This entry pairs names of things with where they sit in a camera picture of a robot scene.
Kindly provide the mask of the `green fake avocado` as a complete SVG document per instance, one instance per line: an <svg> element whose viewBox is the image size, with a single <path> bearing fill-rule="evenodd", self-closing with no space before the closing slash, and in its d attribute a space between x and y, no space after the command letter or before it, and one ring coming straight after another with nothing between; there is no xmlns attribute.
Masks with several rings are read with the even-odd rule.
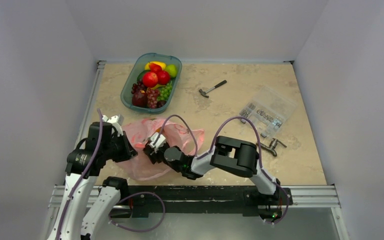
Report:
<svg viewBox="0 0 384 240"><path fill-rule="evenodd" d="M148 73L148 72L149 72L149 70L143 70L143 71L137 76L136 81L137 81L137 82L141 82L142 79L143 79L143 77L144 77L144 75L145 75L146 73Z"/></svg>

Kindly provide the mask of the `small red fake tomato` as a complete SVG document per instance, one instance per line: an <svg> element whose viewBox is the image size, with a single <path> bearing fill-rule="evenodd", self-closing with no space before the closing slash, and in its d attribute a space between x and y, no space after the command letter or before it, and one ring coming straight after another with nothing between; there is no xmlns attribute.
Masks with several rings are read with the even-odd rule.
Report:
<svg viewBox="0 0 384 240"><path fill-rule="evenodd" d="M166 85L171 80L170 74L165 70L161 70L157 72L156 75L157 75L157 80L159 85Z"/></svg>

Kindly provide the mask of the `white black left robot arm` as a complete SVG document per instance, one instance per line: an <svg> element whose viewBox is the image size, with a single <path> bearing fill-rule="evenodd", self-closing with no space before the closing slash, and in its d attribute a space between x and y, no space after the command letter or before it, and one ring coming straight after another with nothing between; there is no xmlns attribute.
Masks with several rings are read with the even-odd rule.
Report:
<svg viewBox="0 0 384 240"><path fill-rule="evenodd" d="M65 185L60 209L49 240L92 240L113 206L129 199L127 180L107 177L91 208L88 202L101 169L108 160L130 160L138 152L130 144L117 120L93 122L88 136L67 156Z"/></svg>

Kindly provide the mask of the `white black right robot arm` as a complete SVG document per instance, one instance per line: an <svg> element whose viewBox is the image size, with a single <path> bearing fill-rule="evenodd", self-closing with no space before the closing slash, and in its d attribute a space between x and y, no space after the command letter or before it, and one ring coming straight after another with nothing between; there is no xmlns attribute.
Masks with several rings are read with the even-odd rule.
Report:
<svg viewBox="0 0 384 240"><path fill-rule="evenodd" d="M258 168L261 155L257 146L249 141L218 136L212 150L193 156L185 154L178 146L170 146L164 137L155 133L143 152L152 164L163 163L190 180L201 178L214 168L248 178L268 204L278 200L283 192L277 178Z"/></svg>

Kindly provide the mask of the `pink plastic bag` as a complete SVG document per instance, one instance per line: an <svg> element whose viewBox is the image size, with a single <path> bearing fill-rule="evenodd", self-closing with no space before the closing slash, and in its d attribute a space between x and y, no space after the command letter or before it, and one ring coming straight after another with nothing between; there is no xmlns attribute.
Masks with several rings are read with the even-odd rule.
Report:
<svg viewBox="0 0 384 240"><path fill-rule="evenodd" d="M149 158L143 152L146 142L164 123L163 118L145 118L126 124L122 129L137 151L137 156L123 162L117 163L127 175L137 181L150 181L159 178L172 169L164 163L152 164ZM162 135L166 138L168 144L178 146L189 155L195 154L195 143L184 124L169 120L163 128Z"/></svg>

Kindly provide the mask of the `yellow fake mango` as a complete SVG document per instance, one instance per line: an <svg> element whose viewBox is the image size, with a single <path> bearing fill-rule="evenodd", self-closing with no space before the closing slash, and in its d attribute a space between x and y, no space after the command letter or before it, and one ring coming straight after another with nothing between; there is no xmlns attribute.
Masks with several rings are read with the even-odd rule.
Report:
<svg viewBox="0 0 384 240"><path fill-rule="evenodd" d="M161 61L149 61L149 62L145 65L144 70L150 70L150 69L149 69L149 63L155 63L155 64L160 65L160 66L162 67L162 70L165 70L165 67L167 66L166 63L161 62Z"/></svg>

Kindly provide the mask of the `yellow green fake pear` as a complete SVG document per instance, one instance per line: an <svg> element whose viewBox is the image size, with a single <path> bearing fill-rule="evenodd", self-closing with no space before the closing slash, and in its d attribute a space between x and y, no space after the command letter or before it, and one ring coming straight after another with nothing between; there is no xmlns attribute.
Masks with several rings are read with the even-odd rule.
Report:
<svg viewBox="0 0 384 240"><path fill-rule="evenodd" d="M164 69L171 78L176 78L178 75L178 68L174 64L169 64Z"/></svg>

